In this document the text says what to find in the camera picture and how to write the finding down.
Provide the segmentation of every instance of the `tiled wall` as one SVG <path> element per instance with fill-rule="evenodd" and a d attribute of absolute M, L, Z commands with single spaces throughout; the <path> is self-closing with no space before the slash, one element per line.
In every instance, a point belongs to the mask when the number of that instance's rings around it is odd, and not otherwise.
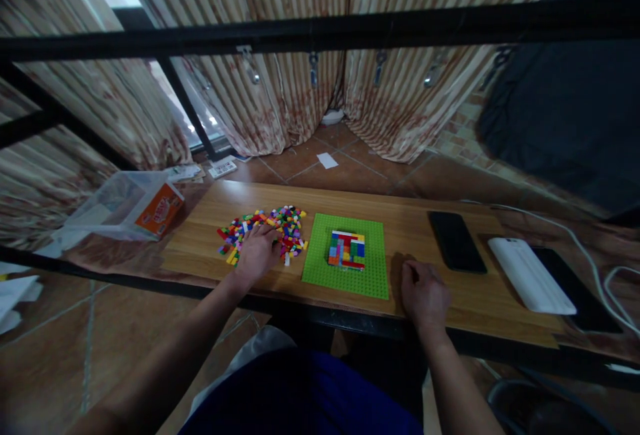
<path fill-rule="evenodd" d="M 493 84 L 487 87 L 484 92 L 479 91 L 480 84 L 443 127 L 430 149 L 446 157 L 451 157 L 457 162 L 496 174 L 526 189 L 569 203 L 598 218 L 608 217 L 610 214 L 601 207 L 580 199 L 557 185 L 524 173 L 489 154 L 489 151 L 479 143 L 475 125 L 488 96 L 491 94 Z"/>

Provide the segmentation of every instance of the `desk surface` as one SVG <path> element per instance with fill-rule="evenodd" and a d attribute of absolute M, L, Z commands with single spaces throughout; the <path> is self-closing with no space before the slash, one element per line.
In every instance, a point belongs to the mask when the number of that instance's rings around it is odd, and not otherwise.
<path fill-rule="evenodd" d="M 518 300 L 487 246 L 503 236 L 499 221 L 487 207 L 463 203 L 424 201 L 317 189 L 222 181 L 215 183 L 180 226 L 166 249 L 163 268 L 221 280 L 229 272 L 216 229 L 256 209 L 270 211 L 293 204 L 309 214 L 303 219 L 303 238 L 311 234 L 316 213 L 365 218 L 384 224 L 389 300 L 333 290 L 301 281 L 305 252 L 291 266 L 278 266 L 255 287 L 258 294 L 309 304 L 337 304 L 355 310 L 404 317 L 400 299 L 400 267 L 406 258 L 434 264 L 451 289 L 447 326 L 529 344 L 557 348 L 553 333 L 561 330 L 557 317 L 528 311 Z M 427 211 L 449 211 L 463 216 L 481 256 L 486 275 L 449 270 L 442 261 Z"/>

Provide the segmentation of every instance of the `green baseplate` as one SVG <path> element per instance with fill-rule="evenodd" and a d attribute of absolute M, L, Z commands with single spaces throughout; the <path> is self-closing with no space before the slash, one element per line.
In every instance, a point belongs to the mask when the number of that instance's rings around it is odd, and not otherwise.
<path fill-rule="evenodd" d="M 327 259 L 333 230 L 365 236 L 364 270 L 349 270 L 329 265 Z M 383 225 L 371 220 L 317 213 L 311 229 L 302 281 L 389 300 Z"/>

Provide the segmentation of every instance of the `plastic box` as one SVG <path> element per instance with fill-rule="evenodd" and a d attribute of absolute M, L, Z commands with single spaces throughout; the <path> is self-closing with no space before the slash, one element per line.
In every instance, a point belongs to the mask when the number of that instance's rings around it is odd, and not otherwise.
<path fill-rule="evenodd" d="M 65 222 L 117 240 L 159 240 L 184 203 L 164 172 L 118 172 Z"/>

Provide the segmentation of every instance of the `hand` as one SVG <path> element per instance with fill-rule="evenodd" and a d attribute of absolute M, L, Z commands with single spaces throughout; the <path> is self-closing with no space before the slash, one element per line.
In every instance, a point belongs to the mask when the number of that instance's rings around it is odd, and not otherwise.
<path fill-rule="evenodd" d="M 254 226 L 245 236 L 240 261 L 231 274 L 245 292 L 278 263 L 282 244 L 273 242 L 279 235 L 271 225 L 259 225 Z"/>
<path fill-rule="evenodd" d="M 435 267 L 406 260 L 402 264 L 402 305 L 418 332 L 445 333 L 451 294 Z"/>

